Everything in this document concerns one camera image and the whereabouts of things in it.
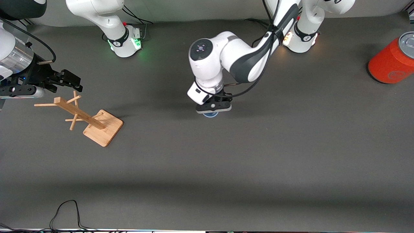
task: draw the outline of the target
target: wooden base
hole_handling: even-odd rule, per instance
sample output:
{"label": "wooden base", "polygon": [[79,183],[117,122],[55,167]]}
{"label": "wooden base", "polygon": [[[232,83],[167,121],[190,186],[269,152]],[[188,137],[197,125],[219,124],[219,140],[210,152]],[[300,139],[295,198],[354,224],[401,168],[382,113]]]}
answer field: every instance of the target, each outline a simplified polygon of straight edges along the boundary
{"label": "wooden base", "polygon": [[99,145],[107,147],[111,140],[115,137],[116,133],[121,129],[124,122],[105,110],[100,110],[97,115],[99,114],[102,115],[97,116],[95,119],[103,123],[105,128],[100,130],[90,124],[83,131],[83,134],[94,140]]}

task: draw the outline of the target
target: red can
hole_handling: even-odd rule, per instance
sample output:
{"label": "red can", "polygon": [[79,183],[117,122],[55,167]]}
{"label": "red can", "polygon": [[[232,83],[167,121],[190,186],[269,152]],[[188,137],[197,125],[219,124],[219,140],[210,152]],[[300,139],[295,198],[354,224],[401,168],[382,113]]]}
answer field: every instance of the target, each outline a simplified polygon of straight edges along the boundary
{"label": "red can", "polygon": [[393,40],[368,63],[369,73],[382,83],[397,83],[414,73],[414,32]]}

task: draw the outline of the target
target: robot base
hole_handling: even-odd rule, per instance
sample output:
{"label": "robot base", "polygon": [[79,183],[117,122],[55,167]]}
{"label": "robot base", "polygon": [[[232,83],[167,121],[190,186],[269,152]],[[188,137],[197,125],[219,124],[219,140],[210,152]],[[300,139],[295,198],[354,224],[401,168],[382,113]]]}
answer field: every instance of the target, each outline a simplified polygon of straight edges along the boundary
{"label": "robot base", "polygon": [[127,58],[135,54],[136,51],[141,49],[141,33],[139,28],[134,28],[130,25],[125,27],[129,31],[128,39],[123,43],[121,47],[112,45],[111,50],[115,52],[118,57]]}
{"label": "robot base", "polygon": [[309,51],[309,49],[315,44],[316,37],[318,36],[318,34],[316,34],[313,38],[309,37],[308,41],[303,42],[295,32],[289,32],[289,34],[285,37],[283,44],[294,53],[305,53]]}

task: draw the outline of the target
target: can lid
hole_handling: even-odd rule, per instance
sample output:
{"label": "can lid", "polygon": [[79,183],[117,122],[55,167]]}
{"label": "can lid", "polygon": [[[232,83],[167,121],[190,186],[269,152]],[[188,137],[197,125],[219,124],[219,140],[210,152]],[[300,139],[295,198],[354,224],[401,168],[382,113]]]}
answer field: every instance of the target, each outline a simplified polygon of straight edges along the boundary
{"label": "can lid", "polygon": [[399,41],[398,46],[400,47],[401,51],[409,56],[410,58],[414,59],[414,32],[406,32],[404,33]]}

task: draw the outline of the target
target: blue object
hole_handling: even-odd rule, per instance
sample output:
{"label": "blue object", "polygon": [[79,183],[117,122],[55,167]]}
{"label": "blue object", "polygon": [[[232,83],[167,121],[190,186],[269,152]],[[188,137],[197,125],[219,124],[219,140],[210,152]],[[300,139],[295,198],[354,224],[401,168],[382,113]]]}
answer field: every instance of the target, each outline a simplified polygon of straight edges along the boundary
{"label": "blue object", "polygon": [[204,115],[205,117],[208,117],[208,118],[213,118],[213,117],[217,116],[217,114],[219,114],[219,112],[209,112],[209,113],[203,113],[203,115]]}

